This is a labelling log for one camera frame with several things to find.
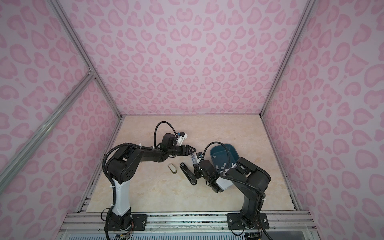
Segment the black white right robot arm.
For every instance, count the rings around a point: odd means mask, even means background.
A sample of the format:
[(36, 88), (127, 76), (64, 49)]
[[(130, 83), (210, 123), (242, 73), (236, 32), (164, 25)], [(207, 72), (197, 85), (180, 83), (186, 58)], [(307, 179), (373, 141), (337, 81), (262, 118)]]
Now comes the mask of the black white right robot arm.
[(232, 167), (220, 173), (210, 161), (201, 160), (197, 164), (197, 173), (215, 193), (235, 186), (244, 195), (240, 223), (246, 229), (263, 229), (266, 226), (267, 220), (262, 218), (261, 210), (271, 176), (265, 170), (245, 158), (239, 158)]

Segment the aluminium corner frame post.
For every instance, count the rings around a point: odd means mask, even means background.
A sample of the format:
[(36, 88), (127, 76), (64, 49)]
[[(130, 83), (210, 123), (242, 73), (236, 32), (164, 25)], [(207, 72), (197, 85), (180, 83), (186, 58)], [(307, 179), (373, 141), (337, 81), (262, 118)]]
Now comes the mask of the aluminium corner frame post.
[(263, 108), (260, 112), (261, 119), (263, 119), (263, 117), (266, 115), (267, 109), (270, 105), (270, 102), (272, 101), (272, 97), (276, 91), (276, 88), (277, 88), (280, 80), (282, 79), (283, 73), (285, 72), (287, 66), (289, 65), (291, 57), (294, 54), (294, 51), (295, 51), (295, 49), (296, 49), (296, 47), (300, 41), (300, 38), (302, 37), (302, 35), (305, 31), (305, 28), (306, 28), (308, 22), (310, 21), (310, 18), (312, 16), (314, 10), (317, 7), (317, 4), (318, 4), (318, 1), (316, 1), (316, 0), (309, 0), (306, 2), (303, 13), (302, 13), (301, 17), (299, 18), (298, 25), (297, 25), (295, 31), (293, 32), (291, 40), (289, 41), (288, 47), (285, 51), (282, 62), (278, 68), (278, 71), (277, 71), (277, 74), (274, 78), (271, 89), (269, 90), (269, 92), (267, 94), (266, 101), (265, 101)]
[(94, 63), (90, 58), (90, 55), (88, 54), (84, 44), (82, 43), (81, 39), (79, 38), (78, 34), (76, 33), (76, 31), (75, 31), (75, 29), (74, 29), (74, 27), (70, 21), (70, 18), (68, 17), (66, 12), (64, 11), (63, 6), (61, 5), (60, 1), (48, 0), (47, 3), (50, 5), (54, 14), (57, 16), (60, 24), (62, 25), (65, 32), (67, 33), (73, 46), (75, 47), (75, 49), (79, 53), (79, 55), (80, 55), (81, 59), (83, 60), (83, 62), (85, 63), (85, 65), (88, 67), (89, 72), (91, 74), (94, 74), (95, 81), (96, 81), (98, 87), (100, 88), (102, 94), (106, 98), (107, 103), (110, 105), (110, 107), (112, 108), (112, 110), (115, 113), (115, 115), (117, 116), (117, 118), (119, 120), (121, 120), (123, 117), (122, 113), (119, 111), (117, 104), (113, 100), (112, 95), (109, 93), (109, 91), (108, 91), (106, 85), (104, 84), (101, 76), (99, 75), (98, 71), (96, 70)]

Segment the aluminium diagonal frame bar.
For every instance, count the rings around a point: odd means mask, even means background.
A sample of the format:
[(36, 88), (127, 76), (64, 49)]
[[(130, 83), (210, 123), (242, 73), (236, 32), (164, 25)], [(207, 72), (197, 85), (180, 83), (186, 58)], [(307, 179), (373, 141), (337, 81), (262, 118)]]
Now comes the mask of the aluminium diagonal frame bar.
[(90, 71), (81, 82), (75, 86), (68, 96), (58, 105), (53, 113), (40, 125), (32, 137), (23, 145), (22, 148), (13, 156), (10, 163), (1, 172), (1, 193), (9, 186), (13, 179), (25, 166), (31, 155), (43, 143), (47, 136), (52, 132), (72, 105), (81, 96), (90, 82), (94, 79), (95, 73)]

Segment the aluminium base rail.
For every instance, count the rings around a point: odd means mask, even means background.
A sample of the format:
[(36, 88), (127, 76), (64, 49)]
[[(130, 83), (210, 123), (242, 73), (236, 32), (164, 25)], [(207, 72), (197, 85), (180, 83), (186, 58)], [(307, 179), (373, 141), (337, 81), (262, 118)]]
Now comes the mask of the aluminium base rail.
[[(104, 240), (101, 213), (68, 214), (58, 240)], [(244, 229), (236, 212), (147, 212), (132, 213), (134, 229), (109, 232), (110, 238), (129, 240), (235, 240), (257, 239), (257, 229)], [(319, 234), (308, 211), (264, 211), (263, 226), (274, 240), (318, 240)]]

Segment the black long stapler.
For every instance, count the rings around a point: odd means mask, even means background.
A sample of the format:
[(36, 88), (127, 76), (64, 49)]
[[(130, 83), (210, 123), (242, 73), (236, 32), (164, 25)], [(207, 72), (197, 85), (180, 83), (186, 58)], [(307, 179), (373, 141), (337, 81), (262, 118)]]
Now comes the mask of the black long stapler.
[(195, 186), (197, 185), (197, 178), (194, 175), (194, 173), (187, 167), (185, 163), (180, 163), (180, 169), (188, 179), (188, 181), (191, 183), (191, 185)]

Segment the teal plastic tray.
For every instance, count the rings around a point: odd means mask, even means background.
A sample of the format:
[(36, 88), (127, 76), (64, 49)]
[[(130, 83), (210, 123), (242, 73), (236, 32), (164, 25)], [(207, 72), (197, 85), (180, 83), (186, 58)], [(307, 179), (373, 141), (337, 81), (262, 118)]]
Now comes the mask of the teal plastic tray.
[(217, 145), (210, 150), (210, 156), (217, 172), (223, 173), (232, 167), (240, 158), (235, 147), (231, 144)]

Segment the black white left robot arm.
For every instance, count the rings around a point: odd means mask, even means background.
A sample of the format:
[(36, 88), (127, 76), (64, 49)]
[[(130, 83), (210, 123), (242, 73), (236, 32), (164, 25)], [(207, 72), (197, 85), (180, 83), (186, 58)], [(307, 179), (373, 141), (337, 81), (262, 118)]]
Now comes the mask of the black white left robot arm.
[(167, 133), (153, 147), (123, 143), (106, 153), (102, 160), (102, 170), (113, 191), (113, 203), (106, 216), (107, 223), (114, 221), (124, 225), (132, 221), (129, 186), (141, 162), (162, 163), (168, 158), (189, 156), (196, 152), (196, 148), (184, 145), (183, 141), (181, 134)]

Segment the aluminium corner frame post right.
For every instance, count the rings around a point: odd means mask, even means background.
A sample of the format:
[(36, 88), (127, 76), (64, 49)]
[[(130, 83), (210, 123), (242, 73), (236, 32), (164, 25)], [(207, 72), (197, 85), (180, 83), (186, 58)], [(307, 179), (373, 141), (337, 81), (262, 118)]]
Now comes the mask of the aluminium corner frame post right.
[(269, 92), (267, 94), (266, 101), (265, 101), (263, 108), (260, 112), (261, 119), (263, 119), (263, 117), (266, 115), (267, 109), (270, 105), (270, 102), (272, 101), (272, 97), (276, 91), (276, 88), (277, 88), (280, 80), (282, 79), (283, 73), (285, 72), (287, 66), (289, 65), (291, 57), (294, 54), (294, 51), (295, 51), (295, 49), (296, 49), (296, 47), (300, 41), (300, 38), (302, 37), (302, 35), (305, 31), (305, 28), (306, 28), (308, 22), (310, 21), (310, 18), (312, 16), (314, 10), (317, 7), (317, 4), (318, 4), (318, 1), (316, 1), (316, 0), (309, 0), (306, 2), (303, 13), (302, 13), (301, 17), (299, 18), (298, 25), (297, 25), (295, 31), (293, 32), (291, 40), (289, 41), (288, 47), (285, 51), (282, 62), (278, 68), (278, 71), (277, 71), (277, 74), (274, 78), (271, 89), (269, 90)]

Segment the aluminium corner frame post left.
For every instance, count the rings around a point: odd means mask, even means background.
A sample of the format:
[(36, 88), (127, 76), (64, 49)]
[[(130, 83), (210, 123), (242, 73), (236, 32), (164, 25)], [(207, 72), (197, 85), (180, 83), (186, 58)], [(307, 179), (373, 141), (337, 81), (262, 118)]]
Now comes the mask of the aluminium corner frame post left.
[(94, 63), (90, 58), (90, 55), (88, 54), (84, 44), (82, 43), (81, 39), (79, 38), (78, 34), (76, 33), (76, 31), (75, 31), (75, 29), (74, 29), (74, 27), (70, 21), (70, 18), (68, 17), (66, 12), (64, 11), (63, 6), (61, 5), (60, 1), (48, 0), (47, 3), (50, 5), (54, 14), (57, 16), (60, 24), (62, 25), (65, 32), (67, 33), (73, 46), (75, 47), (75, 49), (79, 53), (79, 55), (80, 55), (81, 59), (83, 60), (83, 62), (85, 63), (85, 65), (88, 67), (89, 72), (91, 74), (94, 74), (95, 81), (96, 81), (98, 87), (100, 88), (102, 94), (106, 98), (107, 103), (110, 105), (110, 107), (112, 108), (112, 110), (115, 113), (115, 115), (117, 116), (117, 118), (119, 120), (121, 120), (123, 117), (122, 113), (119, 111), (117, 104), (113, 100), (112, 95), (109, 93), (109, 91), (108, 91), (106, 85), (104, 84), (101, 76), (99, 75), (98, 71), (96, 70)]

